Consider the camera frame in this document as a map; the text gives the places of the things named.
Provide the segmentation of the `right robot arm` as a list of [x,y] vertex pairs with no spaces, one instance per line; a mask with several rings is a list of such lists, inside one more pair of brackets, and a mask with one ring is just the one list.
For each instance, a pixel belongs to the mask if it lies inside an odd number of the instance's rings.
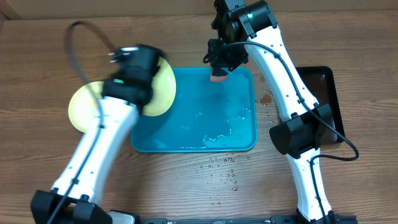
[[337,223],[320,172],[320,138],[332,118],[308,90],[285,48],[277,19],[265,1],[215,1],[211,23],[218,33],[208,41],[204,63],[210,79],[222,82],[251,57],[262,72],[279,110],[281,124],[270,129],[275,148],[289,161],[302,223]]

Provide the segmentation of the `orange and grey sponge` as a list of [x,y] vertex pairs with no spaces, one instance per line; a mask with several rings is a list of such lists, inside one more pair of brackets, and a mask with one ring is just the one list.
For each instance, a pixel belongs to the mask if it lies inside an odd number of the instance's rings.
[[229,73],[220,67],[212,67],[210,81],[211,82],[223,82],[228,78]]

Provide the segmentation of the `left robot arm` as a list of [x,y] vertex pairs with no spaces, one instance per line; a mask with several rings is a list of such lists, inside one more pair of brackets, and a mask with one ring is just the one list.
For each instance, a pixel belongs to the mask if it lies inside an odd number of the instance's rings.
[[104,186],[119,150],[153,97],[152,80],[163,51],[149,45],[113,53],[119,70],[103,83],[98,110],[74,155],[49,192],[30,203],[36,223],[135,223],[128,212],[100,207]]

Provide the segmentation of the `yellow-green plate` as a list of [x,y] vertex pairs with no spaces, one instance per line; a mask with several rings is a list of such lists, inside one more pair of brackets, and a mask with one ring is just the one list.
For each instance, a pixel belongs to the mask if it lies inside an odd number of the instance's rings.
[[158,66],[160,68],[152,79],[152,99],[142,112],[146,116],[160,116],[167,112],[174,102],[177,91],[175,75],[168,61],[160,57]]
[[102,98],[103,82],[91,82],[79,88],[68,105],[68,117],[71,124],[83,133],[88,130],[95,116],[98,115],[98,106],[88,87],[91,87],[97,98]]

